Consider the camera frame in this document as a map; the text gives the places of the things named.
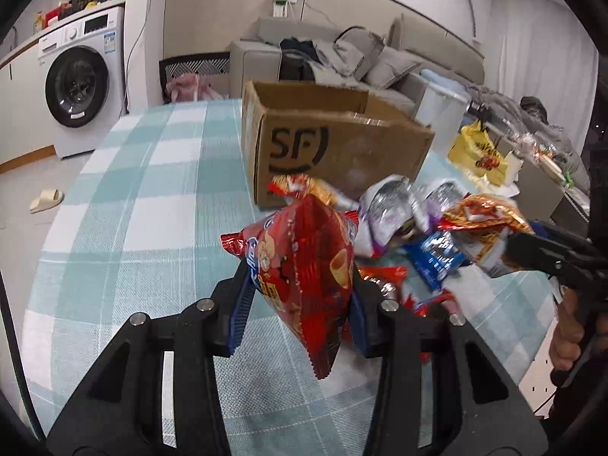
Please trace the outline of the person's right hand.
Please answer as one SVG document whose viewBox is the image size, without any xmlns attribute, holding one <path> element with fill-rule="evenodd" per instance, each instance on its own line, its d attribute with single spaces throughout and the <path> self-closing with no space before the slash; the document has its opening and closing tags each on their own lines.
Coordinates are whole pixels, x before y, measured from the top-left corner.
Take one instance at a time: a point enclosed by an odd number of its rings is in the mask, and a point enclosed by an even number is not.
<svg viewBox="0 0 608 456">
<path fill-rule="evenodd" d="M 574 290 L 562 287 L 563 299 L 556 311 L 556 328 L 549 346 L 549 358 L 558 372 L 567 372 L 581 355 L 584 327 L 576 319 L 578 299 Z"/>
</svg>

